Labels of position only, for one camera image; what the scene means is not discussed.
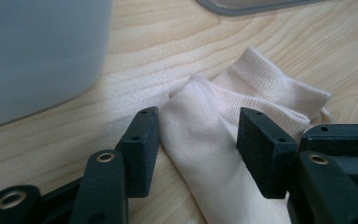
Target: folded cloth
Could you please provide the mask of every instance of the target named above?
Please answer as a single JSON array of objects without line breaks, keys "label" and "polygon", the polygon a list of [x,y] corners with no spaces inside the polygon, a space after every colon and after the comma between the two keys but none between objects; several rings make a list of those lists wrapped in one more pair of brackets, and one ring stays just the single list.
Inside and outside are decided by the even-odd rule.
[{"label": "folded cloth", "polygon": [[171,94],[159,109],[160,141],[208,223],[290,223],[286,200],[263,198],[236,149],[240,109],[265,113],[299,140],[312,120],[329,120],[330,97],[250,47],[213,82],[193,76]]}]

